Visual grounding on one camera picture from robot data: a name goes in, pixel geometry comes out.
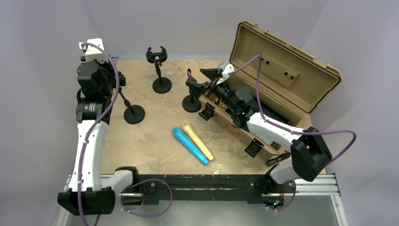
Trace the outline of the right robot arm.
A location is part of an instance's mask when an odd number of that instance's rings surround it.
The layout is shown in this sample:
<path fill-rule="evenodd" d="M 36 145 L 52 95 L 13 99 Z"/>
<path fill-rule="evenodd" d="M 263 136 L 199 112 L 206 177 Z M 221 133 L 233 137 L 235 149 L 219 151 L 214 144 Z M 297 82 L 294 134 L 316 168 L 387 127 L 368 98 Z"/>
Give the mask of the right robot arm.
<path fill-rule="evenodd" d="M 225 106 L 221 109 L 217 104 L 206 102 L 199 116 L 208 121 L 217 115 L 225 120 L 231 120 L 235 129 L 242 129 L 254 136 L 246 153 L 255 157 L 265 144 L 276 143 L 288 149 L 291 161 L 275 165 L 267 172 L 264 179 L 265 188 L 271 192 L 277 191 L 282 184 L 298 178 L 313 181 L 316 176 L 333 159 L 319 131 L 314 127 L 297 128 L 284 124 L 263 114 L 263 108 L 258 103 L 250 86 L 241 84 L 232 89 L 230 85 L 216 82 L 222 79 L 222 73 L 216 69 L 201 69 L 211 82 L 198 83 L 187 70 L 186 86 L 190 97 L 199 99 L 204 94 L 215 95 Z"/>

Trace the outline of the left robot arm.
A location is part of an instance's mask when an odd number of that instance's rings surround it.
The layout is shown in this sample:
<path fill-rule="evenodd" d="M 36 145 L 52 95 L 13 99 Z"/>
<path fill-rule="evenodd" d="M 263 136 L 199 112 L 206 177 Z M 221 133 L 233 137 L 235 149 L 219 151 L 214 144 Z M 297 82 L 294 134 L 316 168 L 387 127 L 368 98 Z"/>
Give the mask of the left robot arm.
<path fill-rule="evenodd" d="M 118 167 L 106 180 L 101 178 L 103 145 L 115 102 L 115 71 L 110 62 L 82 62 L 77 67 L 76 120 L 78 147 L 74 170 L 66 191 L 59 192 L 57 202 L 75 216 L 111 214 L 116 197 L 124 189 L 136 192 L 140 179 L 135 167 Z"/>

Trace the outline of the black shock mount mic stand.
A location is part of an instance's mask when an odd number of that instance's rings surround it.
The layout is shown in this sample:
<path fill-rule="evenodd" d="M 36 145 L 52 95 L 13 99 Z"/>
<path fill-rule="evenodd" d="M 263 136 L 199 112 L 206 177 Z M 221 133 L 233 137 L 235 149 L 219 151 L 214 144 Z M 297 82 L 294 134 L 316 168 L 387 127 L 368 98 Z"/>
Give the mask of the black shock mount mic stand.
<path fill-rule="evenodd" d="M 152 52 L 152 48 L 149 47 L 146 52 L 146 59 L 150 64 L 154 64 L 155 71 L 158 76 L 152 84 L 153 90 L 158 94 L 165 94 L 172 88 L 170 79 L 162 77 L 161 69 L 162 63 L 167 60 L 167 51 L 163 46 L 160 46 L 161 52 Z"/>

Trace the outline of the black stand with blue mic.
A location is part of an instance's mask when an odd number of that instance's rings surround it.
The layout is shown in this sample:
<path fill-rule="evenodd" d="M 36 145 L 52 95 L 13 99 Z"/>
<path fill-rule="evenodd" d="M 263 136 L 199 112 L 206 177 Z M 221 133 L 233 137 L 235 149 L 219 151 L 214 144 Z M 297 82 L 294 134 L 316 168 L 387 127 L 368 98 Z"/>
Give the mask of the black stand with blue mic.
<path fill-rule="evenodd" d="M 187 69 L 187 76 L 188 78 L 193 78 L 192 71 L 190 68 Z M 198 99 L 194 99 L 193 96 L 189 93 L 189 95 L 187 95 L 182 100 L 182 107 L 185 111 L 189 113 L 195 113 L 201 109 L 201 103 Z"/>

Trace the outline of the black stand with brown mic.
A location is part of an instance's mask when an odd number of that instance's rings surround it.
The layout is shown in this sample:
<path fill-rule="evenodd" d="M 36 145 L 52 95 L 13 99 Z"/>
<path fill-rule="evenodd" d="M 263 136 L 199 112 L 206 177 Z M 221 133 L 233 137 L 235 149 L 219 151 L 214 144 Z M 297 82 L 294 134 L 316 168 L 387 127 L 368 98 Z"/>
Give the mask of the black stand with brown mic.
<path fill-rule="evenodd" d="M 145 117 L 145 111 L 140 105 L 132 105 L 122 93 L 122 87 L 126 86 L 126 77 L 118 71 L 120 87 L 119 95 L 122 97 L 126 110 L 124 111 L 123 117 L 128 124 L 138 124 Z"/>

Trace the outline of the blue microphone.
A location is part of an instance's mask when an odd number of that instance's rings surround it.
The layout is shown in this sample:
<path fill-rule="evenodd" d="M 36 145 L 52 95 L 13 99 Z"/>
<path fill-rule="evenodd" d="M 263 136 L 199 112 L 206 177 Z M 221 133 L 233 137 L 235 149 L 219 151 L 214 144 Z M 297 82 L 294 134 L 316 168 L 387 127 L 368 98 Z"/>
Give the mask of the blue microphone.
<path fill-rule="evenodd" d="M 182 129 L 174 127 L 172 135 L 176 138 L 187 150 L 203 165 L 208 165 L 208 158 L 201 152 L 201 150 L 185 135 Z"/>

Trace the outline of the cream beige microphone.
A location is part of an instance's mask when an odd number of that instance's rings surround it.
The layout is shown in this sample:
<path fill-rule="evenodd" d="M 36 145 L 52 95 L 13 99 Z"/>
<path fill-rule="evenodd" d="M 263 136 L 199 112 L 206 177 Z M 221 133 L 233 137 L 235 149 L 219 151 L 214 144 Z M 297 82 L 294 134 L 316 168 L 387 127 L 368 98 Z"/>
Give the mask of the cream beige microphone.
<path fill-rule="evenodd" d="M 192 141 L 197 145 L 197 147 L 204 154 L 204 156 L 209 161 L 212 161 L 214 159 L 212 153 L 209 151 L 209 149 L 205 146 L 203 141 L 200 139 L 200 137 L 194 131 L 191 124 L 188 121 L 183 121 L 181 123 L 181 128 L 192 139 Z"/>

